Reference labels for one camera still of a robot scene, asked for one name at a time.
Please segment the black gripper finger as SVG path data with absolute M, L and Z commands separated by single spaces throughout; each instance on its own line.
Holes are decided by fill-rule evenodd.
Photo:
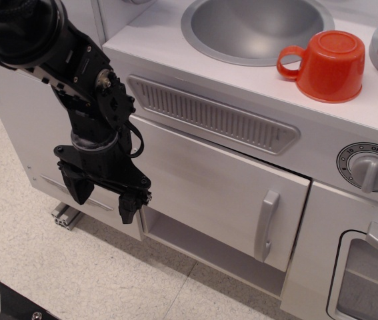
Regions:
M 77 167 L 60 160 L 58 168 L 62 174 L 63 182 L 76 203 L 83 205 L 94 190 L 94 184 L 86 174 Z
M 119 196 L 119 214 L 124 225 L 132 224 L 133 218 L 143 206 L 142 198 L 133 193 Z

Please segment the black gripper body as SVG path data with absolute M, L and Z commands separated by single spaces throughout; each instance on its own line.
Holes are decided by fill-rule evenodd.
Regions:
M 59 145 L 54 148 L 54 154 L 86 174 L 95 186 L 102 187 L 119 195 L 133 193 L 142 198 L 143 204 L 151 199 L 150 179 L 133 163 L 133 159 L 144 151 L 144 141 L 141 134 L 136 134 L 140 140 L 137 151 L 132 153 L 130 133 L 116 136 L 110 145 L 98 149 L 82 149 L 74 145 Z

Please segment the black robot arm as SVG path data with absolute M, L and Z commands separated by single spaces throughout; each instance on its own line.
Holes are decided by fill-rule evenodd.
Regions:
M 0 66 L 51 86 L 66 109 L 71 144 L 54 149 L 65 186 L 78 204 L 95 187 L 119 196 L 124 224 L 148 204 L 151 182 L 133 159 L 134 98 L 109 58 L 68 19 L 60 1 L 0 1 Z

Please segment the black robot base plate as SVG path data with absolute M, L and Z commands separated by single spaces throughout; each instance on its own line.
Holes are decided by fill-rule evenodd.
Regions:
M 0 282 L 0 319 L 59 319 L 50 311 Z

